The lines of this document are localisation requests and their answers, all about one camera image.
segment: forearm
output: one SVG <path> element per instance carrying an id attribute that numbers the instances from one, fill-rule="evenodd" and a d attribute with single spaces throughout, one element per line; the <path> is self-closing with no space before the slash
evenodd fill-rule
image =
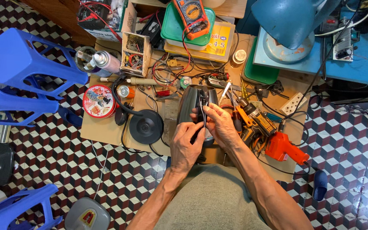
<path id="1" fill-rule="evenodd" d="M 171 168 L 166 169 L 160 184 L 140 207 L 127 229 L 153 229 L 185 177 L 171 172 Z"/>
<path id="2" fill-rule="evenodd" d="M 273 230 L 313 229 L 294 199 L 262 168 L 240 140 L 227 150 L 268 226 Z"/>

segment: black kettle power base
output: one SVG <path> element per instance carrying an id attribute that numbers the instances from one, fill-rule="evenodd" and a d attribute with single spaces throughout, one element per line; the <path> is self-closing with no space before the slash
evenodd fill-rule
<path id="1" fill-rule="evenodd" d="M 130 120 L 130 134 L 138 143 L 153 144 L 163 135 L 163 119 L 151 109 L 143 109 L 140 112 L 143 116 L 134 115 Z"/>

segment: man's left hand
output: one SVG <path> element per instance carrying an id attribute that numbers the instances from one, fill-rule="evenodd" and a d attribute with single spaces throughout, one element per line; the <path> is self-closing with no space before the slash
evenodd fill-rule
<path id="1" fill-rule="evenodd" d="M 171 171 L 177 174 L 187 174 L 194 163 L 196 162 L 198 155 L 201 153 L 202 144 L 205 139 L 204 122 L 194 124 L 192 122 L 184 122 L 177 126 L 174 133 L 174 138 L 170 146 L 171 150 Z M 192 136 L 198 133 L 197 139 L 194 144 L 190 143 Z"/>

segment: hand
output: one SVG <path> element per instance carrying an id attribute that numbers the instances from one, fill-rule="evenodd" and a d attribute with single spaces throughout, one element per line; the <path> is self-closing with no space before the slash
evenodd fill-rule
<path id="1" fill-rule="evenodd" d="M 231 115 L 227 111 L 213 103 L 210 103 L 209 107 L 204 106 L 202 108 L 208 116 L 206 127 L 221 148 L 227 150 L 233 144 L 241 141 L 233 125 Z M 194 108 L 192 112 L 193 114 L 190 114 L 190 117 L 196 120 L 198 108 Z"/>
<path id="2" fill-rule="evenodd" d="M 196 162 L 201 153 L 202 144 L 205 138 L 204 122 L 194 124 L 184 122 L 177 126 L 174 138 L 170 146 L 171 150 L 171 171 L 178 174 L 187 174 Z M 194 144 L 190 143 L 191 137 L 197 130 L 202 128 Z"/>

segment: green tray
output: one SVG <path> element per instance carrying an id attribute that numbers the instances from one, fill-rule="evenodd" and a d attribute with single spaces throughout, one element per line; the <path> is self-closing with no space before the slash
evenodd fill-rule
<path id="1" fill-rule="evenodd" d="M 244 76 L 252 81 L 270 85 L 278 79 L 279 69 L 253 64 L 258 37 L 253 40 L 252 50 L 244 67 Z"/>
<path id="2" fill-rule="evenodd" d="M 205 14 L 207 15 L 210 23 L 210 31 L 206 35 L 202 35 L 194 40 L 188 38 L 184 39 L 184 42 L 192 45 L 205 46 L 211 39 L 212 28 L 215 22 L 215 12 L 211 8 L 204 7 Z M 167 5 L 166 14 L 164 16 L 163 27 L 161 28 L 161 37 L 164 39 L 170 39 L 174 41 L 182 42 L 182 34 L 184 30 L 183 20 L 180 17 L 174 3 Z"/>

